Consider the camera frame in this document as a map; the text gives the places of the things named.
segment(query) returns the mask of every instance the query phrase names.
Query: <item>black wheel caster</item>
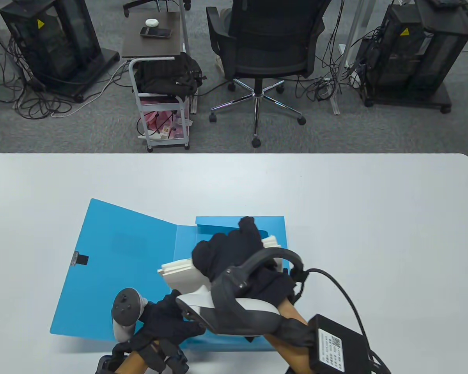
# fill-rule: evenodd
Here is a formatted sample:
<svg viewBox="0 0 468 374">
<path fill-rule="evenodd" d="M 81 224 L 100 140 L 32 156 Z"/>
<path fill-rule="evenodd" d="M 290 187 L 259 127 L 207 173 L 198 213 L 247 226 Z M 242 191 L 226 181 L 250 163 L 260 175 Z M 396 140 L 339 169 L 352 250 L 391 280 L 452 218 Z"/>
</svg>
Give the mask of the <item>black wheel caster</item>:
<svg viewBox="0 0 468 374">
<path fill-rule="evenodd" d="M 253 148 L 258 148 L 261 145 L 262 145 L 262 142 L 260 141 L 259 138 L 253 138 L 253 140 L 252 140 Z"/>
</svg>

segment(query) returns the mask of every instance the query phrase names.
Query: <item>warning label sticker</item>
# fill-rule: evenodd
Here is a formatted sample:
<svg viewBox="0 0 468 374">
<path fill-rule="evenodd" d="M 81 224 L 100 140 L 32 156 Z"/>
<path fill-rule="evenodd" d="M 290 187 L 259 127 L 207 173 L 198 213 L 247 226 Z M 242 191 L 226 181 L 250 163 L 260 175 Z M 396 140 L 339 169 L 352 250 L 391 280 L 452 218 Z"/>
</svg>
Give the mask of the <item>warning label sticker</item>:
<svg viewBox="0 0 468 374">
<path fill-rule="evenodd" d="M 319 329 L 319 361 L 345 372 L 341 339 L 327 331 Z"/>
</svg>

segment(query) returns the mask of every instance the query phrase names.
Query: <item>black glove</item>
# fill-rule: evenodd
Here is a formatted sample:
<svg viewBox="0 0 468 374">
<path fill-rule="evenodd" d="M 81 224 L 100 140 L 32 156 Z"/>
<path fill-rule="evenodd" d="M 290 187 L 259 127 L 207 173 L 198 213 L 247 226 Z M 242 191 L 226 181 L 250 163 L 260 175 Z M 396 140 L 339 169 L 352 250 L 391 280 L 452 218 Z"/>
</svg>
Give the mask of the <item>black glove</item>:
<svg viewBox="0 0 468 374">
<path fill-rule="evenodd" d="M 239 221 L 239 230 L 215 234 L 209 242 L 199 242 L 193 250 L 193 265 L 210 282 L 214 281 L 227 267 L 239 266 L 254 253 L 264 248 L 259 230 L 253 217 Z M 274 260 L 262 265 L 248 278 L 249 289 L 243 297 L 266 301 L 276 308 L 294 297 L 295 282 L 291 277 L 276 270 Z"/>
<path fill-rule="evenodd" d="M 144 323 L 142 328 L 128 342 L 117 344 L 113 351 L 139 351 L 159 339 L 178 346 L 188 338 L 204 334 L 206 330 L 199 323 L 184 321 L 175 301 L 179 295 L 179 291 L 173 290 L 158 303 L 149 302 L 139 318 Z"/>
</svg>

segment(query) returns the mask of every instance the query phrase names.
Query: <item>blue folder flap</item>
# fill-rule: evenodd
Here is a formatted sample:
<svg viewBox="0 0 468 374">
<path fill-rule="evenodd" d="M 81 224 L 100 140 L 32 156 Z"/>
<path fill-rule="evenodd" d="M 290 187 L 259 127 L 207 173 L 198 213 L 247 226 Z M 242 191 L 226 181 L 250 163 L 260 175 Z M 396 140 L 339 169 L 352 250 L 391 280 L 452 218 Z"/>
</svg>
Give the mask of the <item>blue folder flap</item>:
<svg viewBox="0 0 468 374">
<path fill-rule="evenodd" d="M 92 199 L 75 248 L 88 262 L 69 266 L 50 333 L 114 341 L 120 290 L 133 287 L 153 302 L 170 292 L 157 269 L 173 261 L 176 236 L 172 223 Z"/>
</svg>

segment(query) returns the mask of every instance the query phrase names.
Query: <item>smartphone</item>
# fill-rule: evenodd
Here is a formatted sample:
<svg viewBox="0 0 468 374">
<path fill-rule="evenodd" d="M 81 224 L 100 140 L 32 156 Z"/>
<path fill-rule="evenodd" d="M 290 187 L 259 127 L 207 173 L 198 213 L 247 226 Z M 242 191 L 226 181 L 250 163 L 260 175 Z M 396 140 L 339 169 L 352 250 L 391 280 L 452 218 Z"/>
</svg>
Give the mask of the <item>smartphone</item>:
<svg viewBox="0 0 468 374">
<path fill-rule="evenodd" d="M 144 38 L 169 38 L 172 31 L 167 28 L 142 27 L 141 36 Z"/>
</svg>

